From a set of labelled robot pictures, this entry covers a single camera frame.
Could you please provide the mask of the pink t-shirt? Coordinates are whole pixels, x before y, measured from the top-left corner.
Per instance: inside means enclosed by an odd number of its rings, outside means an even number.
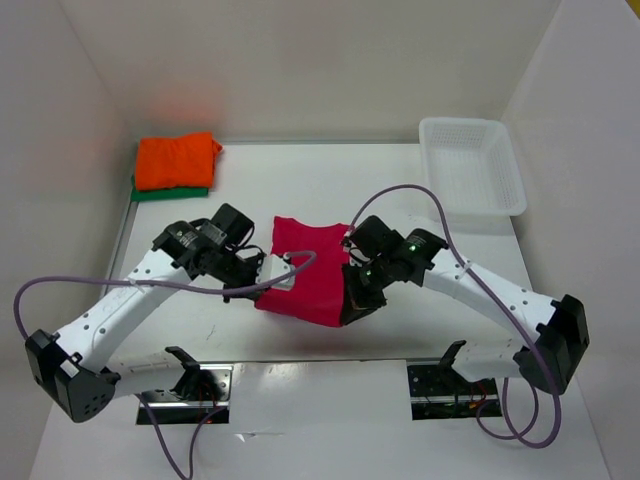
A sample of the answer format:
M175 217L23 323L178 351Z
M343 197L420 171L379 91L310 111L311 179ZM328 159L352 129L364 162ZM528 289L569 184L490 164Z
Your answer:
M338 328L344 298L342 266L348 255L341 245L347 226L309 226L293 218L276 216L273 220L271 252L313 251L314 263L294 277L289 291L271 289L256 302L255 308L269 313Z

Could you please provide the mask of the orange t-shirt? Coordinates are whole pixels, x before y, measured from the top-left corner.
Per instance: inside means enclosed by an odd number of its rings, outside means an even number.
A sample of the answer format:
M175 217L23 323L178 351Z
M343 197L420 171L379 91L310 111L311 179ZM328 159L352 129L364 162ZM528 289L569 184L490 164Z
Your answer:
M223 146L210 132L143 138L137 149L135 186L139 191L209 189L222 151Z

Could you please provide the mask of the green t-shirt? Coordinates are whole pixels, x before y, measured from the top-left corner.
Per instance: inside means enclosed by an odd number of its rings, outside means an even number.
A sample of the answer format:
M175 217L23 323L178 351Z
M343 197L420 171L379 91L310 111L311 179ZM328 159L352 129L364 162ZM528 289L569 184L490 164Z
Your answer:
M132 187L130 200L138 203L203 198L207 197L209 194L208 188L201 187L176 187L170 189L140 191L136 188L134 175L130 177L130 181Z

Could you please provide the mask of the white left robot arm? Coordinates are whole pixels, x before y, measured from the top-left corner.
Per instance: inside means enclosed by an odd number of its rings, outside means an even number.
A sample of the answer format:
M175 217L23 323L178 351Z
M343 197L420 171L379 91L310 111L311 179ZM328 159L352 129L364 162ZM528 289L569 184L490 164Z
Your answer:
M114 398L166 390L176 399L192 397L211 382L186 351L169 346L148 359L116 361L123 341L180 286L210 276L239 298L249 297L264 256L239 251L255 225L223 204L212 218L177 221L156 237L126 277L78 319L55 333L34 331L25 348L36 383L75 423L94 418Z

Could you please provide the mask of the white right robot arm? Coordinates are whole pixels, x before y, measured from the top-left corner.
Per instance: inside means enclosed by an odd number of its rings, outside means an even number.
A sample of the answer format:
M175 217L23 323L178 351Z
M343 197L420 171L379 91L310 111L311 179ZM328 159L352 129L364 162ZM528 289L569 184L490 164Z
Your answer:
M512 333L496 348L454 342L440 360L438 380L450 393L489 377L522 378L548 393L565 393L590 339L583 303L538 294L473 264L443 238L416 228L408 236L379 217L366 218L342 240L360 257L342 266L346 326L387 304L384 291L411 283L442 293Z

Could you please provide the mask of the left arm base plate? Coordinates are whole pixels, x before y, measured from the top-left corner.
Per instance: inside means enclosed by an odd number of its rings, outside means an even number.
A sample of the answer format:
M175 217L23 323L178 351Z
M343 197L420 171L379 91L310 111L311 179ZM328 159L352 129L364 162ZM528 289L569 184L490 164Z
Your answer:
M203 364L199 380L182 390L155 389L142 393L159 425L228 424L234 367Z

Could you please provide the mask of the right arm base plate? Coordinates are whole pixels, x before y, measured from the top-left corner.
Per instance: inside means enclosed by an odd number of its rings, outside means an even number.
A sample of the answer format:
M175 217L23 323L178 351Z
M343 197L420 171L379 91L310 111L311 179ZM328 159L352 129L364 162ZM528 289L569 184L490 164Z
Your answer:
M407 361L413 421L502 416L494 379L469 382L453 370L455 354L465 344L454 342L440 359Z

